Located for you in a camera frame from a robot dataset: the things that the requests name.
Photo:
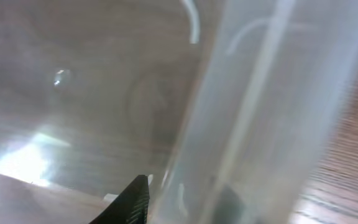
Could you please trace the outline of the clear plastic storage container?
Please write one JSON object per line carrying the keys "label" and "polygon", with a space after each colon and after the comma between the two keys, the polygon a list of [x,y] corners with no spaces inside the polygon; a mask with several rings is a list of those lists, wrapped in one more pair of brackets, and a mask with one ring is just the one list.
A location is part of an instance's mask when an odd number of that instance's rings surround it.
{"label": "clear plastic storage container", "polygon": [[0,1],[0,223],[316,223],[358,1]]}

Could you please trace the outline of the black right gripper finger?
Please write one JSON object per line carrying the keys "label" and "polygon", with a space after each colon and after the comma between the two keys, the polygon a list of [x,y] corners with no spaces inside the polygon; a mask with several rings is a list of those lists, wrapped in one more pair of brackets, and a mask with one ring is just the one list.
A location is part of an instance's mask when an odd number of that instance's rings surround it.
{"label": "black right gripper finger", "polygon": [[148,177],[146,175],[138,175],[89,224],[146,224],[149,201]]}

